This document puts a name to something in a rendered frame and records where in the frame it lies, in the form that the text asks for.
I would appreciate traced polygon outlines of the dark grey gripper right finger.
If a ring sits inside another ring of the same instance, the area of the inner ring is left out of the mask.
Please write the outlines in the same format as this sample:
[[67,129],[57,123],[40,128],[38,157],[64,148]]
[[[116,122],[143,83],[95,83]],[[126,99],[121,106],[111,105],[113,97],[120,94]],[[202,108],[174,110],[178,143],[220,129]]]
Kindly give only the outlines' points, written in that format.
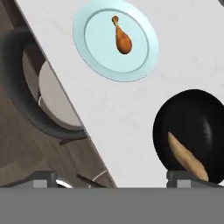
[[166,186],[172,188],[221,188],[221,185],[196,178],[189,171],[168,171],[166,178]]

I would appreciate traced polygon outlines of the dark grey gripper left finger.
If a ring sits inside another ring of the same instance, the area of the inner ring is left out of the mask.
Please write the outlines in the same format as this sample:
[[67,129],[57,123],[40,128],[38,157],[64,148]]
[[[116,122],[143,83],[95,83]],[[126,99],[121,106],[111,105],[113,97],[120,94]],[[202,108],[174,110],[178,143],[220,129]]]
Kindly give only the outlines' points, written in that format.
[[3,188],[55,188],[57,186],[55,171],[35,171],[24,179],[4,185]]

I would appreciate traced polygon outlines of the brown chicken drumstick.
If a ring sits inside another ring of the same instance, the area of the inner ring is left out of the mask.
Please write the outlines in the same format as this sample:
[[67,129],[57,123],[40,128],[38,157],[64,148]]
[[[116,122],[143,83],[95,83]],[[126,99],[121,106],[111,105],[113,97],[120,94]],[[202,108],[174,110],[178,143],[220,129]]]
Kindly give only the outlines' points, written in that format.
[[118,16],[112,17],[112,22],[115,26],[116,47],[121,54],[128,54],[132,49],[132,41],[130,37],[122,30],[118,24],[118,20]]

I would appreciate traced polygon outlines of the black plate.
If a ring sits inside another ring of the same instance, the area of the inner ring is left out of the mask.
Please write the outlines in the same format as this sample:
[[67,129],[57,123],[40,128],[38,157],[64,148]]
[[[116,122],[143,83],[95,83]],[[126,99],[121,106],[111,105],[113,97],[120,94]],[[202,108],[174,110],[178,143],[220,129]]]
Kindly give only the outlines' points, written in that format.
[[153,124],[157,156],[168,171],[183,166],[173,156],[173,134],[205,167],[210,182],[224,180],[224,104],[206,91],[190,89],[167,100]]

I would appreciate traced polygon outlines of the dark grey stool with pale seat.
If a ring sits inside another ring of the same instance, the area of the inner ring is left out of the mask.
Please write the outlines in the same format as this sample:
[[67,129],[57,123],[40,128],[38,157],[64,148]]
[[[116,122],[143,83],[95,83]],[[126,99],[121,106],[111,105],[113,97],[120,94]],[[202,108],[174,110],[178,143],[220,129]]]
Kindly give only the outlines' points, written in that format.
[[26,27],[7,31],[0,38],[0,81],[18,111],[38,130],[60,139],[63,145],[87,139],[83,128],[65,129],[52,120],[38,105],[25,80],[23,54],[28,45],[36,45]]

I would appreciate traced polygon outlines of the pale blue plate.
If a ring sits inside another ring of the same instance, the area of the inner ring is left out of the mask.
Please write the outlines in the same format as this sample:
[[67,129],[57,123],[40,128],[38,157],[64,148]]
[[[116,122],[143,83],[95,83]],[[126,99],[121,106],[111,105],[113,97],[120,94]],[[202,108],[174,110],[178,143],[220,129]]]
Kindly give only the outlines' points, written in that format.
[[[129,53],[116,46],[112,17],[132,42]],[[98,74],[113,81],[138,81],[158,62],[158,38],[148,18],[124,0],[90,0],[73,21],[73,40],[80,56]]]

